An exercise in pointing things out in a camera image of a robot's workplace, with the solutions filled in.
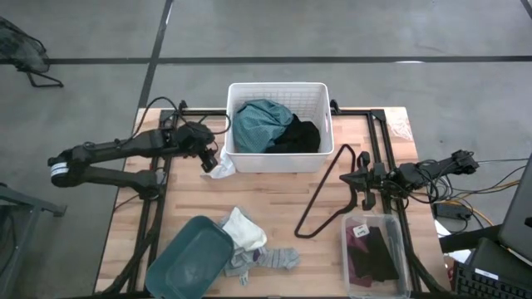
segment white cloth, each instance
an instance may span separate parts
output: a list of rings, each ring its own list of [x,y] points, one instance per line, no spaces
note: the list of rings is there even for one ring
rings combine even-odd
[[[214,169],[212,169],[208,174],[202,175],[207,175],[213,179],[223,179],[236,172],[236,168],[234,167],[233,161],[225,150],[225,145],[222,146],[222,150],[219,153],[219,157],[219,164],[216,165],[216,167],[214,167]]]
[[[236,244],[235,249],[242,248],[244,251],[252,251],[266,244],[266,233],[255,223],[247,219],[239,208],[234,208],[229,220],[222,229],[231,236]]]

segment gray sock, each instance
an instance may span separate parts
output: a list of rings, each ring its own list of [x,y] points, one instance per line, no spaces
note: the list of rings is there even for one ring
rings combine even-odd
[[[299,264],[299,253],[294,248],[268,250],[265,247],[258,249],[260,256],[257,264],[261,267],[286,268],[288,270]]]

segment label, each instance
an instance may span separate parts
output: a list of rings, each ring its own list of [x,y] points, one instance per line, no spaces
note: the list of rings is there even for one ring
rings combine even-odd
[[[480,275],[484,275],[485,277],[493,278],[495,280],[499,280],[499,276],[498,275],[486,272],[484,270],[480,270],[479,268],[475,268],[475,273],[480,274]]]
[[[68,172],[67,163],[57,163],[52,166],[50,176],[52,177],[58,174],[65,174],[67,172]]]
[[[363,224],[353,228],[352,232],[355,234],[355,237],[360,238],[369,234],[369,228],[367,228],[366,224]]]

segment keyboard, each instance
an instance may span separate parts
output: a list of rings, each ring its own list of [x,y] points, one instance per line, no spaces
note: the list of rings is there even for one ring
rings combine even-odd
[[[532,299],[532,287],[468,267],[461,262],[455,262],[451,285],[458,295],[478,298]]]

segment dark red cloth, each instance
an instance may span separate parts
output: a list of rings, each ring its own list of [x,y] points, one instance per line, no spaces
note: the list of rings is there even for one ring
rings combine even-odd
[[[349,272],[349,283],[362,286],[362,287],[371,287],[372,286],[372,277],[358,277],[356,275],[356,269],[351,258],[353,250],[361,250],[365,253],[369,253],[367,250],[367,236],[362,236],[360,238],[355,237],[353,229],[358,225],[353,225],[346,228],[346,239],[347,239],[347,269]]]

